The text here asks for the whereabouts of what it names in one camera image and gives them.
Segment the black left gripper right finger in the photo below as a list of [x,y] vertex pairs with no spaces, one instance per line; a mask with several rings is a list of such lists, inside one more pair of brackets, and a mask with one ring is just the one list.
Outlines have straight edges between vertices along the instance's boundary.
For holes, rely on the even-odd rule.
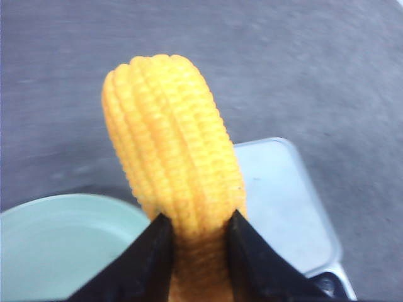
[[227,227],[230,281],[235,301],[332,301],[235,211]]

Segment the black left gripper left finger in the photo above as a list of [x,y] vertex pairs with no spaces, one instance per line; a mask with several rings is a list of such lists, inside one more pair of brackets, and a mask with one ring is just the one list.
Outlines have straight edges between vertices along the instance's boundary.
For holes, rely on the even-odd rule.
[[158,215],[111,264],[67,301],[167,301],[173,269],[173,227]]

